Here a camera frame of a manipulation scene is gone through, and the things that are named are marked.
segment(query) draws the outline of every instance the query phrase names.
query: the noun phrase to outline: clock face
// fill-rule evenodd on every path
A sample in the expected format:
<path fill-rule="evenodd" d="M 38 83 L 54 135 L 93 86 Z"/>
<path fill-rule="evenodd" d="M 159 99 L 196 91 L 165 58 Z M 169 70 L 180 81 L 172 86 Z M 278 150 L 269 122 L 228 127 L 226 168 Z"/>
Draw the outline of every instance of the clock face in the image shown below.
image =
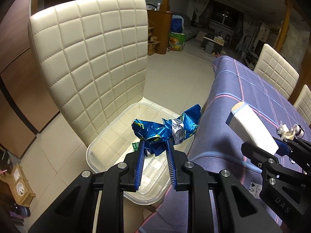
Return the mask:
<path fill-rule="evenodd" d="M 24 193 L 25 193 L 25 189 L 24 189 L 24 185 L 22 183 L 18 183 L 16 185 L 16 190 L 17 190 L 17 193 L 20 195 L 20 196 L 23 196 Z"/>

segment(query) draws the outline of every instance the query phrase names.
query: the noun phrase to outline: cream leather chair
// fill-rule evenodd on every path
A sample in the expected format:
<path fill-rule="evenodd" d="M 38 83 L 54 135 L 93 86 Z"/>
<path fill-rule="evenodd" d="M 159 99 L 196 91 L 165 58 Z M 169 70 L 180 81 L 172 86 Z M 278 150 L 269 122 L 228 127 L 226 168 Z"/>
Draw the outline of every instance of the cream leather chair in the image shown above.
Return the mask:
<path fill-rule="evenodd" d="M 299 78 L 296 70 L 271 46 L 264 44 L 254 72 L 288 99 Z"/>
<path fill-rule="evenodd" d="M 29 19 L 31 48 L 60 112 L 88 146 L 143 97 L 145 0 L 76 0 Z"/>
<path fill-rule="evenodd" d="M 294 103 L 295 109 L 306 121 L 307 125 L 311 124 L 311 91 L 307 85 L 302 87 L 302 90 Z"/>

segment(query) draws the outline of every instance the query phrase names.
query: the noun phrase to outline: tile floor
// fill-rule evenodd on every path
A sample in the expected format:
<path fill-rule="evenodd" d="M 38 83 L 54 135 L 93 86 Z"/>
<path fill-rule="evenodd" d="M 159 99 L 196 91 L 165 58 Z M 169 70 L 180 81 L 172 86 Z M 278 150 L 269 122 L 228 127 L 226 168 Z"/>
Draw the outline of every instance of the tile floor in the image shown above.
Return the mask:
<path fill-rule="evenodd" d="M 185 52 L 148 56 L 144 97 L 181 114 L 199 103 L 203 106 L 214 80 L 212 64 Z M 31 203 L 29 227 L 54 199 L 83 171 L 86 146 L 59 114 L 37 135 L 21 160 L 36 198 Z M 143 221 L 144 206 L 124 199 L 124 231 L 133 233 Z"/>

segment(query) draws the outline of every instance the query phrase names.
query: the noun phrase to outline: metal screw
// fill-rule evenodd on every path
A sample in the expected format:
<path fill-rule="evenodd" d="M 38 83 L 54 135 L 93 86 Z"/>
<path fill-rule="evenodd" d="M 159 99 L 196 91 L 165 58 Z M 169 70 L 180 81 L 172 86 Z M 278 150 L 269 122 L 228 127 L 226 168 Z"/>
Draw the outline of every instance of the metal screw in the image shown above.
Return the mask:
<path fill-rule="evenodd" d="M 273 178 L 270 178 L 270 179 L 269 179 L 269 183 L 270 183 L 271 185 L 275 185 L 276 180 L 275 180 L 275 179 L 273 179 Z"/>
<path fill-rule="evenodd" d="M 82 172 L 81 175 L 82 175 L 83 178 L 87 178 L 87 177 L 89 177 L 91 175 L 91 172 L 90 171 L 84 171 L 84 172 Z"/>
<path fill-rule="evenodd" d="M 228 170 L 222 170 L 221 171 L 221 175 L 224 177 L 229 177 L 230 176 L 230 172 Z"/>
<path fill-rule="evenodd" d="M 194 167 L 194 163 L 191 162 L 191 161 L 187 161 L 187 162 L 185 163 L 185 167 L 187 167 L 187 168 L 192 168 L 192 167 Z"/>
<path fill-rule="evenodd" d="M 124 169 L 124 168 L 126 168 L 128 165 L 127 165 L 127 163 L 125 163 L 125 162 L 121 162 L 121 163 L 119 163 L 118 164 L 118 168 L 120 168 L 120 169 Z"/>

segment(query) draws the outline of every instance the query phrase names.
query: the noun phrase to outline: plastic container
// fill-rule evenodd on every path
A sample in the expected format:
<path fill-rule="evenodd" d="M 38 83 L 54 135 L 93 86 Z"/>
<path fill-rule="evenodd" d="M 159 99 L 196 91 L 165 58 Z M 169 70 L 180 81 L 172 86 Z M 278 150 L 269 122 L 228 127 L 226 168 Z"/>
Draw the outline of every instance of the plastic container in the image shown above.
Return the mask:
<path fill-rule="evenodd" d="M 174 119 L 176 114 L 168 115 L 147 103 L 129 106 L 89 145 L 86 151 L 88 165 L 98 173 L 123 162 L 126 154 L 134 151 L 132 143 L 139 142 L 131 127 L 133 120 L 163 123 L 162 118 Z M 192 141 L 193 137 L 176 145 L 175 149 L 187 153 Z M 149 205 L 159 201 L 170 184 L 166 153 L 163 152 L 157 157 L 148 155 L 145 158 L 139 190 L 135 193 L 124 192 L 124 196 L 136 204 Z"/>

